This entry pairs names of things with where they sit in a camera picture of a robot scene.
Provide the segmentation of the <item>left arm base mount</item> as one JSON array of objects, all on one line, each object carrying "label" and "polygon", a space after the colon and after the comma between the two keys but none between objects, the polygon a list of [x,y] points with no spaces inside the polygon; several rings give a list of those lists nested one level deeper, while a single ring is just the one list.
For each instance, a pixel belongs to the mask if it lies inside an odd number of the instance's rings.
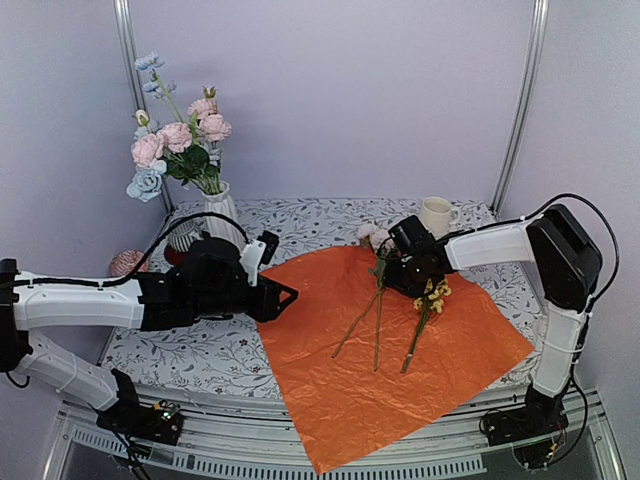
[{"label": "left arm base mount", "polygon": [[176,446],[184,423],[180,406],[168,400],[144,406],[127,374],[117,369],[111,374],[118,387],[117,401],[97,413],[97,426],[126,437]]}]

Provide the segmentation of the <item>pink rose flower stem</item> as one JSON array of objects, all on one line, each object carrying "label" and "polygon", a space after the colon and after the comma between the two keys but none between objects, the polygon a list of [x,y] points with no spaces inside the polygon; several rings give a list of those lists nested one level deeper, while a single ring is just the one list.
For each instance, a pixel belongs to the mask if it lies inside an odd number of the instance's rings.
[{"label": "pink rose flower stem", "polygon": [[191,103],[187,110],[190,125],[195,127],[194,138],[209,157],[208,164],[198,175],[196,184],[206,195],[222,192],[220,175],[222,147],[220,143],[232,134],[231,124],[220,113],[215,86],[204,86],[203,97]]}]

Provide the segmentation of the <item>white ribbed ceramic vase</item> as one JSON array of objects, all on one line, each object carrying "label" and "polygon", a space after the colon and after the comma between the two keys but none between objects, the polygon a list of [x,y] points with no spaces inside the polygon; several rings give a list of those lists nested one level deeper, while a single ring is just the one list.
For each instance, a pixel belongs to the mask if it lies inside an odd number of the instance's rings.
[{"label": "white ribbed ceramic vase", "polygon": [[[218,213],[237,222],[235,201],[230,195],[230,186],[227,182],[220,182],[221,192],[214,195],[202,194],[204,198],[204,211]],[[246,244],[240,231],[224,219],[207,217],[205,230],[212,236],[228,240],[241,250]]]}]

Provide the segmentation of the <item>orange tissue paper sheet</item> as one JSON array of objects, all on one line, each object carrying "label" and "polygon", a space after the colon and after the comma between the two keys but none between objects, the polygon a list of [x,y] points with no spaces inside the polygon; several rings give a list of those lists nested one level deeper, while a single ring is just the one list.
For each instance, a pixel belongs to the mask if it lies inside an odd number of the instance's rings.
[{"label": "orange tissue paper sheet", "polygon": [[380,365],[374,371],[376,307],[331,355],[376,290],[374,254],[358,246],[301,255],[266,271],[299,292],[259,326],[271,369],[319,474],[386,447],[473,399],[515,368],[532,344],[480,286],[452,275],[443,312],[401,368],[419,322],[410,298],[383,296]]}]

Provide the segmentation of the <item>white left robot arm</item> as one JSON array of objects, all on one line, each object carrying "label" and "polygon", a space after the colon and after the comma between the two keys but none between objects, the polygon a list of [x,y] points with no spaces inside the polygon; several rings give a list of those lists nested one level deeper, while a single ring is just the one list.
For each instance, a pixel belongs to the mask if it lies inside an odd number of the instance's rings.
[{"label": "white left robot arm", "polygon": [[298,297],[297,290],[259,274],[273,251],[262,240],[238,249],[211,238],[195,242],[184,261],[165,273],[133,272],[117,279],[38,277],[6,258],[1,262],[1,369],[108,410],[126,433],[141,433],[149,415],[137,403],[132,380],[78,358],[43,336],[41,328],[165,331],[236,314],[270,322]]}]

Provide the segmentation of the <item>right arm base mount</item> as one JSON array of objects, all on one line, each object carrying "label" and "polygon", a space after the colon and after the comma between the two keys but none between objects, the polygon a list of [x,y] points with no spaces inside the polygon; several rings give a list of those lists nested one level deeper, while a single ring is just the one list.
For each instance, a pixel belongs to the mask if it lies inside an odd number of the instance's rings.
[{"label": "right arm base mount", "polygon": [[528,470],[545,468],[566,440],[569,422],[563,397],[563,393],[547,397],[529,387],[523,406],[489,410],[479,420],[479,431],[490,446],[527,440],[513,450],[516,461]]}]

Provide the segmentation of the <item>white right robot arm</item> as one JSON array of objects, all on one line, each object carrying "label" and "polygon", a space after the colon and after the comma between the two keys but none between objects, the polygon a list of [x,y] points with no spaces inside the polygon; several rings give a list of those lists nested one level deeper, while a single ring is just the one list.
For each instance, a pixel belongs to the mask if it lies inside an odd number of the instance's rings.
[{"label": "white right robot arm", "polygon": [[570,377],[581,334],[592,310],[602,268],[600,250],[563,204],[536,215],[453,232],[437,239],[412,215],[390,231],[396,246],[383,283],[417,298],[445,276],[473,267],[531,262],[547,303],[546,337],[532,379],[539,394],[555,397]]}]

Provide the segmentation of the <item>blue hydrangea flower stem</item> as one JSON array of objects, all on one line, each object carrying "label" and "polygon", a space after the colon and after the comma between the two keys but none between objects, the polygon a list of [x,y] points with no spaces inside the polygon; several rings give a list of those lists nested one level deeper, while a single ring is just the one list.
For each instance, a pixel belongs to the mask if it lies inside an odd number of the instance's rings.
[{"label": "blue hydrangea flower stem", "polygon": [[183,187],[194,185],[207,196],[228,188],[221,180],[221,149],[198,139],[185,123],[170,123],[155,132],[149,125],[139,126],[131,155],[135,173],[126,189],[131,198],[147,202],[158,197],[166,177]]}]

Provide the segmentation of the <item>small blue flower stem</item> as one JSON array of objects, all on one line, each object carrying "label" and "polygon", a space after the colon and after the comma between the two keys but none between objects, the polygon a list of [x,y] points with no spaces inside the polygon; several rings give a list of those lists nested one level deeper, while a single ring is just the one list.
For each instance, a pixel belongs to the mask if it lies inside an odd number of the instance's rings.
[{"label": "small blue flower stem", "polygon": [[173,97],[177,85],[174,82],[166,82],[161,76],[160,70],[164,65],[165,61],[156,51],[134,60],[134,69],[148,76],[142,85],[143,92],[159,100],[176,122],[187,124],[187,119],[182,115]]}]

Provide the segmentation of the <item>white rose flower stem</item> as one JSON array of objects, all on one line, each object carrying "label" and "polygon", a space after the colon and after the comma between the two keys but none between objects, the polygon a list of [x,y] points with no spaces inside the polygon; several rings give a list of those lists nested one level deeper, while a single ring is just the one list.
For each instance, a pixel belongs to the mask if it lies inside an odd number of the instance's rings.
[{"label": "white rose flower stem", "polygon": [[374,350],[374,371],[377,372],[380,365],[380,344],[381,344],[381,323],[382,323],[382,310],[383,310],[383,296],[385,292],[384,284],[384,270],[386,267],[386,261],[382,258],[377,260],[377,264],[374,270],[377,284],[376,294],[376,329],[375,329],[375,350]]}]

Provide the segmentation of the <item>yellow small flower sprig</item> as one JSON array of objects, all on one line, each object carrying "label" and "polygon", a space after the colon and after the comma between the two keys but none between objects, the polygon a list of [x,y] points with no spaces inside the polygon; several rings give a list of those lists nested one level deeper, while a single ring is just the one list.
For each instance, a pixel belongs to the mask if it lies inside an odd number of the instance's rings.
[{"label": "yellow small flower sprig", "polygon": [[415,356],[420,338],[422,337],[429,320],[443,312],[445,299],[452,294],[452,290],[446,278],[438,282],[428,280],[424,294],[414,302],[414,309],[419,312],[419,322],[410,343],[409,350],[401,368],[401,373],[406,374]]}]

